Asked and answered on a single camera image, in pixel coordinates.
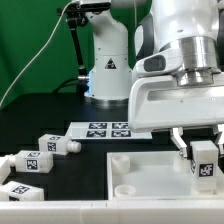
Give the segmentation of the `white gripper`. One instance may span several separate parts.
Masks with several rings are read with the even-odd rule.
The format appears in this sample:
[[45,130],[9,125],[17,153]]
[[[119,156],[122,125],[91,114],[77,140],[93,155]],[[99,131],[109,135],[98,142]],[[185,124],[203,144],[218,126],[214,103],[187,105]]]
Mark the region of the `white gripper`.
[[172,128],[171,140],[186,158],[182,128],[218,124],[213,127],[215,144],[224,155],[224,72],[215,74],[213,80],[212,85],[178,87],[171,75],[138,79],[129,97],[130,129],[149,132]]

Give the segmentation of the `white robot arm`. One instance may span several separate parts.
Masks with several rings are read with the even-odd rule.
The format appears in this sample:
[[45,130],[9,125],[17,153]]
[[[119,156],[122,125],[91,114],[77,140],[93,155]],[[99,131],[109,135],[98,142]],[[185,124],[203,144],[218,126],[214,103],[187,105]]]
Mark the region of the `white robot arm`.
[[98,104],[126,101],[134,132],[168,129],[188,155],[186,128],[224,127],[224,72],[217,42],[224,32],[221,0],[152,0],[135,34],[136,63],[128,68],[127,30],[108,10],[87,14],[95,65],[86,95]]

